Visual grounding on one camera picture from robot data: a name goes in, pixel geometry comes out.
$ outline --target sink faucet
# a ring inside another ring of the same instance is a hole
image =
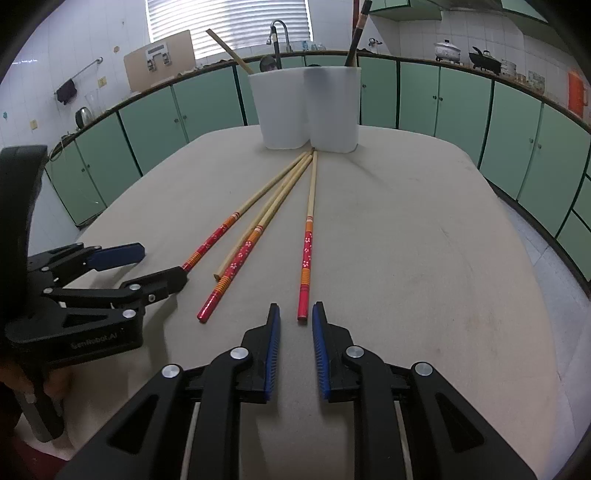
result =
[[[285,43],[287,44],[285,49],[287,51],[287,53],[291,53],[293,52],[293,49],[291,48],[290,45],[290,36],[287,33],[287,25],[285,25],[285,23],[283,23],[281,20],[273,20],[273,22],[271,22],[271,28],[273,28],[273,26],[279,22],[281,25],[283,25],[283,31],[285,32]],[[269,33],[269,39],[267,40],[267,45],[271,45],[271,36],[272,36],[272,32]]]

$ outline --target red chopstick handle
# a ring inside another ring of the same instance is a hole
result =
[[[304,237],[304,252],[301,261],[300,299],[298,301],[297,319],[308,321],[308,304],[310,303],[310,268],[312,262],[312,231],[314,217],[306,218],[306,235]]]
[[[201,323],[206,323],[209,320],[209,317],[212,315],[213,311],[217,307],[217,304],[222,299],[223,295],[226,293],[226,290],[234,280],[234,277],[238,273],[238,271],[244,265],[244,262],[248,258],[248,255],[252,252],[252,249],[258,242],[259,238],[262,235],[262,231],[264,227],[261,225],[257,225],[256,228],[252,231],[250,236],[242,245],[242,248],[238,251],[228,268],[223,273],[222,278],[220,281],[217,282],[217,285],[213,289],[213,292],[207,299],[207,302],[203,305],[199,313],[197,314],[197,318]]]
[[[196,249],[189,257],[189,259],[183,264],[183,270],[185,272],[190,272],[197,262],[201,260],[201,258],[207,253],[207,251],[215,245],[215,243],[220,240],[222,235],[228,231],[228,229],[236,223],[236,220],[240,218],[240,213],[234,212],[231,214],[225,222],[223,222],[218,229],[211,234],[211,236],[205,240],[205,243],[201,245],[198,249]]]

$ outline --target white plastic container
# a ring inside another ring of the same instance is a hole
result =
[[[304,100],[304,70],[303,67],[273,70],[248,76],[267,148],[300,148],[310,139]]]
[[[361,69],[307,67],[304,85],[312,146],[336,153],[355,150],[359,139]]]

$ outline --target pot lid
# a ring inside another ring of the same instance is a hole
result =
[[[449,43],[449,40],[438,41],[437,43],[435,43],[435,46],[436,47],[447,47],[452,50],[461,51],[461,49],[456,47],[453,43]]]

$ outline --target window blinds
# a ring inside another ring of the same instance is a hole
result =
[[[150,40],[158,41],[184,30],[191,31],[195,58],[222,52],[205,33],[211,28],[231,48],[267,42],[273,20],[288,28],[290,42],[309,40],[306,0],[146,0]],[[283,27],[277,24],[280,41]]]

